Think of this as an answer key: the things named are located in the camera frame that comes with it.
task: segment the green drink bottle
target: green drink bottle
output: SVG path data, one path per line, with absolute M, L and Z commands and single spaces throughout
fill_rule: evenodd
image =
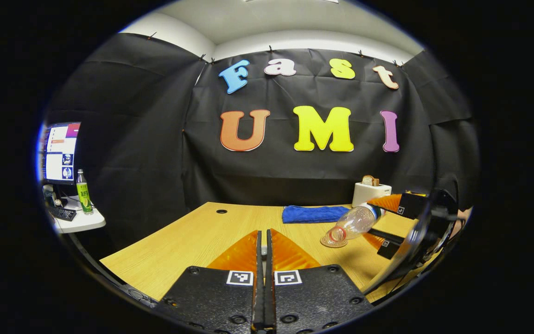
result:
M 89 200 L 88 184 L 85 182 L 85 177 L 83 177 L 83 169 L 78 169 L 78 179 L 76 184 L 78 187 L 78 196 L 80 196 L 80 203 L 82 205 L 83 213 L 93 214 L 94 211 L 92 211 L 92 203 Z

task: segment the wooden table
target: wooden table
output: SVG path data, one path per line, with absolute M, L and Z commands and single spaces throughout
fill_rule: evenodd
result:
M 254 230 L 274 228 L 307 251 L 321 265 L 339 264 L 360 290 L 386 268 L 390 260 L 379 256 L 364 238 L 352 239 L 340 249 L 321 245 L 320 238 L 335 223 L 283 224 L 281 206 L 248 206 L 208 202 L 165 228 L 100 260 L 132 287 L 159 300 L 189 266 L 206 267 L 233 243 Z M 404 237 L 415 220 L 386 214 L 375 228 Z M 413 271 L 402 283 L 409 281 Z M 368 294 L 370 302 L 384 296 L 396 282 L 391 281 Z

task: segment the monitor screen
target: monitor screen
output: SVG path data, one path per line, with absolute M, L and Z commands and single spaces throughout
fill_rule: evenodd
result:
M 40 137 L 40 179 L 52 184 L 75 184 L 74 160 L 80 122 L 54 123 Z

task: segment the colorful foam letter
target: colorful foam letter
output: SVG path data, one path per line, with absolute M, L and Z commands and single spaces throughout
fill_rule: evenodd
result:
M 386 70 L 386 68 L 384 68 L 384 66 L 382 65 L 379 65 L 375 68 L 372 68 L 372 70 L 374 70 L 374 72 L 377 72 L 380 76 L 380 80 L 382 80 L 382 83 L 385 84 L 388 88 L 390 89 L 397 89 L 399 88 L 399 84 L 398 83 L 394 83 L 392 80 L 391 80 L 391 76 L 392 76 L 392 73 L 388 70 Z
M 265 67 L 265 73 L 271 76 L 281 74 L 282 76 L 293 76 L 296 74 L 294 62 L 289 59 L 273 59 L 269 61 L 269 66 Z
M 333 58 L 329 61 L 331 65 L 331 73 L 337 78 L 353 79 L 356 77 L 356 72 L 352 70 L 351 63 L 345 59 Z
M 323 122 L 311 106 L 297 106 L 294 108 L 294 114 L 298 115 L 299 121 L 299 137 L 298 142 L 294 144 L 295 150 L 312 151 L 314 149 L 314 144 L 310 141 L 310 133 L 320 150 L 326 148 L 331 134 L 333 134 L 333 141 L 329 148 L 332 151 L 351 152 L 354 150 L 354 144 L 350 141 L 349 116 L 351 112 L 348 108 L 332 108 L 326 122 Z
M 236 64 L 230 66 L 229 68 L 226 68 L 225 70 L 221 71 L 218 76 L 224 78 L 226 83 L 228 84 L 228 93 L 234 93 L 238 89 L 241 89 L 244 85 L 246 85 L 246 80 L 241 79 L 240 77 L 246 78 L 248 76 L 248 71 L 244 66 L 248 66 L 250 62 L 246 59 L 243 59 Z
M 397 128 L 394 121 L 397 119 L 397 114 L 392 111 L 381 111 L 380 116 L 384 120 L 384 145 L 382 149 L 384 152 L 398 152 L 399 144 L 397 143 Z
M 222 122 L 222 133 L 220 134 L 220 141 L 225 148 L 231 151 L 250 151 L 258 148 L 265 138 L 265 119 L 269 116 L 269 110 L 253 110 L 250 116 L 254 118 L 253 134 L 249 139 L 238 138 L 238 122 L 244 112 L 241 111 L 227 111 L 220 116 Z

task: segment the bottle label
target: bottle label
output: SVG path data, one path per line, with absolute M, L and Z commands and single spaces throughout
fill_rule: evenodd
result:
M 362 204 L 360 204 L 358 206 L 363 206 L 363 207 L 369 209 L 372 212 L 372 214 L 375 216 L 375 220 L 378 220 L 384 214 L 384 210 L 379 209 L 377 207 L 373 207 L 373 206 L 369 205 L 367 202 L 364 202 L 364 203 L 362 203 Z
M 81 183 L 77 185 L 78 195 L 80 196 L 80 203 L 82 205 L 83 212 L 92 211 L 92 204 L 89 201 L 88 184 Z

